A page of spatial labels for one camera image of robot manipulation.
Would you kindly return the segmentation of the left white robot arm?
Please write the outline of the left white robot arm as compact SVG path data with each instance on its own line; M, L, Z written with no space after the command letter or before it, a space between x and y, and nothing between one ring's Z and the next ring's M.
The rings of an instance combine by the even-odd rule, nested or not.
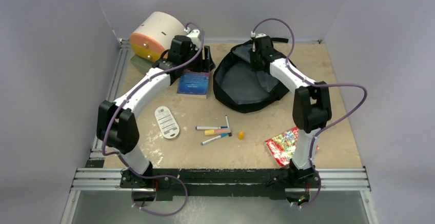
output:
M164 51L142 80L123 96L114 101L105 100L98 107L96 137L102 141L102 154L118 156L141 188L151 185L156 176L152 173L152 163L138 146L136 115L180 78L203 50L201 30L176 35L169 50Z

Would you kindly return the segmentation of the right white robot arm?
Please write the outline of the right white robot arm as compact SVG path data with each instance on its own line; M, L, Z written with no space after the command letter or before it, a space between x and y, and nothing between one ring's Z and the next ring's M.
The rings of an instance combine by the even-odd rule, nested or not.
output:
M249 54L252 70L268 73L293 93L292 119L298 128L298 137L288 180L299 187L314 174L313 156L318 133L332 117L328 85L315 82L299 71L287 57L275 50L271 37L253 34L251 39L253 46Z

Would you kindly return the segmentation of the red colourful booklet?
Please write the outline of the red colourful booklet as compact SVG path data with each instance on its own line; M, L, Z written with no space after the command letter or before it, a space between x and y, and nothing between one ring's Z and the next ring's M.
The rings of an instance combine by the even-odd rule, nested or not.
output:
M294 127L266 140L265 145L280 168L295 164L298 170L310 169L315 166L319 132L315 129L307 133Z

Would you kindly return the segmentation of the black student backpack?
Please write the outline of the black student backpack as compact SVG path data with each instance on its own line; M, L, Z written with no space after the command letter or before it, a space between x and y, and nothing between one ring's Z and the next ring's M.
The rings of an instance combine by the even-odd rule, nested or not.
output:
M213 74L215 99L240 113L259 111L288 92L278 79L264 71L252 71L249 50L252 40L232 47Z

